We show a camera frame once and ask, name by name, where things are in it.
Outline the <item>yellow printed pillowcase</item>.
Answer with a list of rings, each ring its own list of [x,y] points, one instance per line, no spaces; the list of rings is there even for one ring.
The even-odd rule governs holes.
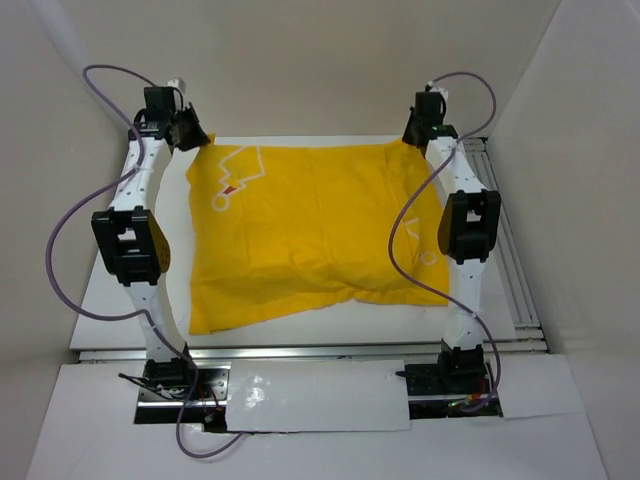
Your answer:
[[[443,306],[442,207],[402,141],[325,148],[209,144],[186,178],[193,335],[350,300]]]

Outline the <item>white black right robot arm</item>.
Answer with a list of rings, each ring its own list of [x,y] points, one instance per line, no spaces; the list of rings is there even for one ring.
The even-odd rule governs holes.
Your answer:
[[[486,326],[478,314],[482,275],[497,241],[501,196],[473,173],[456,130],[445,123],[447,96],[445,89],[434,86],[416,93],[402,141],[418,148],[439,171],[447,194],[437,244],[453,268],[454,292],[436,379],[445,393],[462,396],[451,406],[463,409],[491,398],[483,349]]]

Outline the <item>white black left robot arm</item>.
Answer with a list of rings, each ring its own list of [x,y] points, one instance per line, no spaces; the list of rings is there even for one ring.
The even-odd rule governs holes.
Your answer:
[[[128,132],[123,172],[108,208],[91,218],[107,272],[133,304],[146,349],[138,386],[165,400],[194,396],[197,374],[187,342],[174,320],[165,284],[169,242],[154,213],[160,181],[174,151],[208,144],[182,80],[144,90],[144,107]]]

